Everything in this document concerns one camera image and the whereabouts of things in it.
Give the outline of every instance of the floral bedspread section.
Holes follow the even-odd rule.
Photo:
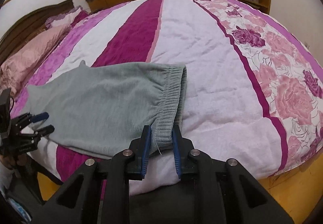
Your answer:
[[[282,172],[311,158],[323,145],[323,84],[310,63],[264,18],[232,0],[194,0],[219,18],[248,59],[270,107],[287,135],[288,157]]]

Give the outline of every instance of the magenta stripe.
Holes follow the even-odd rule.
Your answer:
[[[35,73],[22,90],[17,102],[15,102],[12,110],[12,117],[18,116],[27,103],[28,85],[44,85],[52,76],[52,74],[63,64],[64,60],[71,54],[74,46],[85,36],[88,31],[95,27],[101,20],[109,15],[113,10],[118,9],[127,3],[117,5],[107,10],[101,11],[94,17],[88,19],[81,26],[73,28],[62,43],[47,57],[41,64],[37,73]]]
[[[92,67],[145,62],[154,41],[163,0],[147,0],[128,18]]]
[[[235,44],[235,39],[233,38],[232,35],[229,35],[224,26],[221,25],[219,18],[217,18],[214,14],[212,14],[211,12],[209,12],[206,8],[204,8],[202,5],[200,5],[198,2],[196,2],[195,0],[192,0],[195,4],[197,4],[199,7],[201,7],[204,11],[206,11],[213,19],[216,20],[218,26],[220,27],[220,29],[223,31],[224,35],[226,37],[228,37],[230,39],[230,44],[233,46],[234,50],[237,52],[237,54],[239,55],[239,58],[243,64],[244,69],[246,70],[246,73],[251,81],[252,87],[254,88],[254,91],[256,92],[257,98],[259,103],[262,106],[263,109],[263,117],[267,117],[271,120],[271,122],[273,123],[274,127],[276,128],[279,136],[280,136],[280,143],[281,143],[281,148],[282,148],[282,158],[281,158],[281,164],[280,167],[278,168],[279,170],[282,170],[287,163],[287,157],[288,157],[288,146],[287,146],[287,136],[286,136],[286,130],[283,126],[283,124],[280,122],[278,117],[272,117],[270,116],[269,113],[269,104],[266,100],[266,97],[264,96],[264,93],[262,92],[262,89],[258,83],[258,80],[256,79],[255,74],[253,73],[253,71],[251,70],[249,63],[248,63],[248,59],[243,56],[243,54],[241,53],[241,51],[239,50],[238,46]]]
[[[163,0],[147,0],[128,18],[92,67],[145,62],[154,41]],[[56,168],[64,182],[89,156],[58,146]]]
[[[314,73],[318,76],[318,78],[323,82],[323,68],[319,65],[319,63],[315,60],[315,58],[306,51],[306,49],[302,46],[300,41],[293,36],[286,28],[284,28],[282,25],[277,23],[275,20],[273,20],[270,16],[263,14],[259,10],[253,9],[249,7],[247,4],[241,3],[237,0],[228,0],[230,3],[234,3],[246,10],[248,10],[250,13],[260,16],[262,19],[264,19],[269,25],[271,25],[273,28],[275,28],[277,31],[279,31],[289,42],[291,42],[300,54],[310,63]]]

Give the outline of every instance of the bedspread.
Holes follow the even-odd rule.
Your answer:
[[[322,68],[276,20],[237,0],[137,0],[101,11],[72,29],[29,84],[80,60],[185,64],[182,135],[214,159],[235,157],[258,179],[293,169],[322,147]],[[26,99],[24,90],[13,114]],[[32,155],[45,157],[40,162],[62,181],[88,158],[46,139]],[[177,181],[166,152],[150,159],[130,193]]]

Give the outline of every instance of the headboard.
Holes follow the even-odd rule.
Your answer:
[[[74,8],[73,0],[39,8],[20,18],[0,40],[0,65],[45,30],[46,20]]]

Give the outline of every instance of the metal screw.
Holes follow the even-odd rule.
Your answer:
[[[228,164],[230,166],[236,166],[236,165],[238,165],[238,161],[236,159],[234,159],[234,158],[231,158],[231,159],[228,160]]]
[[[130,150],[130,149],[126,149],[126,150],[124,150],[124,151],[122,152],[122,154],[123,154],[124,156],[131,156],[131,155],[132,155],[132,150]]]
[[[89,158],[87,161],[85,161],[85,165],[92,166],[94,164],[95,160],[92,158]]]
[[[201,152],[198,149],[192,149],[191,150],[191,155],[192,156],[198,156]]]

